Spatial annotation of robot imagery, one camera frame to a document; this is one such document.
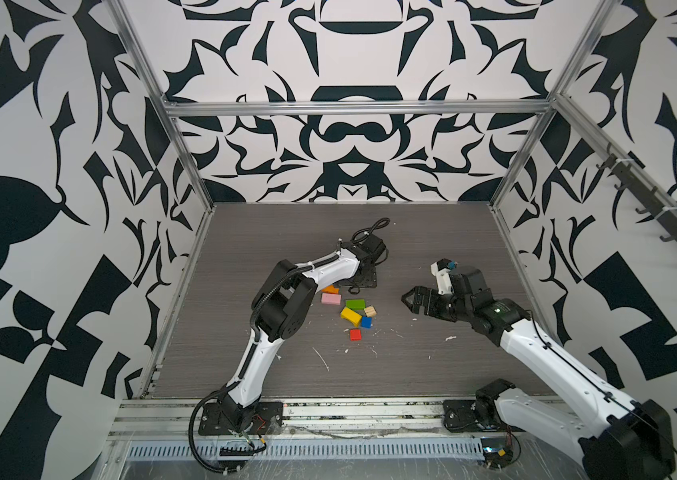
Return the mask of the green wood block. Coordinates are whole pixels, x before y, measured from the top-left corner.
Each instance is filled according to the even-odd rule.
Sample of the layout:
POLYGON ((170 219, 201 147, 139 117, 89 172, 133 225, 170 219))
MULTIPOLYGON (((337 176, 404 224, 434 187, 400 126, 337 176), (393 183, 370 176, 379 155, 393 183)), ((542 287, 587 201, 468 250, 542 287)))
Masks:
POLYGON ((365 310, 367 308, 366 300, 364 299, 348 299, 345 305, 346 308, 352 310, 365 310))

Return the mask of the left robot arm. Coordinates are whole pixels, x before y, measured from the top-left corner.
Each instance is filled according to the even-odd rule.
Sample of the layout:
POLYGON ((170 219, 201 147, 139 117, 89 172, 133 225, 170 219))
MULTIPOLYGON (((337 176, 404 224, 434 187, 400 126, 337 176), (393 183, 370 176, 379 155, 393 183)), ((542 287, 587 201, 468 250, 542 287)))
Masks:
POLYGON ((280 346, 304 325, 314 296, 340 284, 375 287, 377 264, 387 251, 380 237, 365 230, 316 260, 282 260, 274 266, 252 300, 246 351, 232 379, 218 394, 222 414, 234 429, 242 431, 252 422, 266 374, 280 346))

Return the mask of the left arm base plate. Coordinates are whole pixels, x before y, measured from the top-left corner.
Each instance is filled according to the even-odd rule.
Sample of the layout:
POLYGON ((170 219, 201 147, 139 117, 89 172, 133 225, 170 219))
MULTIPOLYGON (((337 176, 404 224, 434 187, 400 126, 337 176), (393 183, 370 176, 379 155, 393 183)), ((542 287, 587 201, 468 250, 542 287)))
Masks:
POLYGON ((246 433, 266 435, 282 426, 282 402, 258 402, 240 409, 238 406, 207 403, 198 416, 200 436, 221 436, 246 433))

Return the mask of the black hook rail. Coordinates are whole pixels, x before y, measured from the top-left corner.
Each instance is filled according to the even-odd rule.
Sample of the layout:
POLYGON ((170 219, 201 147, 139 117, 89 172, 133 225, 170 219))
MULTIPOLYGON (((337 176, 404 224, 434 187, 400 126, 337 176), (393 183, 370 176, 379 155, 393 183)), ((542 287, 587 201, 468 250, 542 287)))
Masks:
POLYGON ((620 152, 614 144, 606 146, 607 157, 598 166, 616 177, 618 192, 628 192, 638 202, 636 214, 658 222, 664 230, 660 240, 677 244, 677 200, 674 200, 637 160, 620 152))

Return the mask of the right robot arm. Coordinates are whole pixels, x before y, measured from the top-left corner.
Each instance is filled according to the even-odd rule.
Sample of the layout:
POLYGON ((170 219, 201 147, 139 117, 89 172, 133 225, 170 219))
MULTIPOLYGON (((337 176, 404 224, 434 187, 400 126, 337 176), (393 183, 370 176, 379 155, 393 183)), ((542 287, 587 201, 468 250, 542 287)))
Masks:
POLYGON ((638 402, 566 352, 513 300, 494 298, 481 270, 441 259, 431 266, 436 287, 416 286, 404 306, 448 322, 466 322, 520 360, 571 408, 532 400, 499 379, 476 394, 484 425, 518 427, 576 461, 591 479, 669 479, 677 468, 669 414, 653 400, 638 402))

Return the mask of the pink wood block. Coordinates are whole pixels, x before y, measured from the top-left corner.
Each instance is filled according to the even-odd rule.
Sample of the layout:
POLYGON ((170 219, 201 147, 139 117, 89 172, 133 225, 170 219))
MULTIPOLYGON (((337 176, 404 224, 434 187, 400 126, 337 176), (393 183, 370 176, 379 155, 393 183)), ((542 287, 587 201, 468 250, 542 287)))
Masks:
POLYGON ((320 303, 324 305, 339 306, 342 302, 343 298, 341 294, 322 292, 322 296, 320 296, 320 303))

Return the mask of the yellow wood block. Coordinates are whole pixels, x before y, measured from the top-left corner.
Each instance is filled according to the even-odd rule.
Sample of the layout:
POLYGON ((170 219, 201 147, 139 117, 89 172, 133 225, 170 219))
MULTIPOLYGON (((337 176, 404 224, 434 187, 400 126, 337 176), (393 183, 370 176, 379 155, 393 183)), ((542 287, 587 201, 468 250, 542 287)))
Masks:
POLYGON ((348 307, 345 307, 341 311, 341 317, 344 320, 347 320, 348 322, 350 322, 350 324, 352 324, 352 326, 354 326, 354 328, 359 328, 360 324, 363 320, 363 316, 360 313, 358 313, 355 310, 352 310, 348 307))

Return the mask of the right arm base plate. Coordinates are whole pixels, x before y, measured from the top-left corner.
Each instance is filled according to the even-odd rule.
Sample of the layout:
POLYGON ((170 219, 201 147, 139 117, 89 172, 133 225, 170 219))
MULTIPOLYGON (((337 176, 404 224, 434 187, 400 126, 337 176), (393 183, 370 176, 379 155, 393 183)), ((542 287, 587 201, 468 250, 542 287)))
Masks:
POLYGON ((523 432, 500 418, 497 402, 491 398, 445 400, 443 408, 443 425, 451 433, 523 432))

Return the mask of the small green circuit board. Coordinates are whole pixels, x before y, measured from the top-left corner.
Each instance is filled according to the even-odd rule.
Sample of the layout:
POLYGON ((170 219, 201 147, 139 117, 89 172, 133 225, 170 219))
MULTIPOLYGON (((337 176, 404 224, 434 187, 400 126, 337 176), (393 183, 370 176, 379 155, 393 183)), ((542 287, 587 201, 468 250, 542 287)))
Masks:
POLYGON ((520 458, 522 446, 506 437, 483 437, 481 439, 484 461, 482 466, 488 470, 505 470, 520 458))

